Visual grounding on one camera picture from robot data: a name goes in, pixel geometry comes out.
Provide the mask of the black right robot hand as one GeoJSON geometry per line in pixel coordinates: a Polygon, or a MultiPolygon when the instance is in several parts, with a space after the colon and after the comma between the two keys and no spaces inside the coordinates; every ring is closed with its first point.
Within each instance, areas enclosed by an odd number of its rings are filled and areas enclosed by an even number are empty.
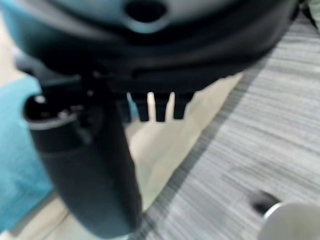
{"type": "Polygon", "coordinates": [[[142,196],[124,122],[147,95],[165,121],[184,118],[194,94],[249,68],[281,39],[296,0],[3,0],[16,67],[40,93],[22,115],[68,210],[94,236],[140,226],[142,196]]]}

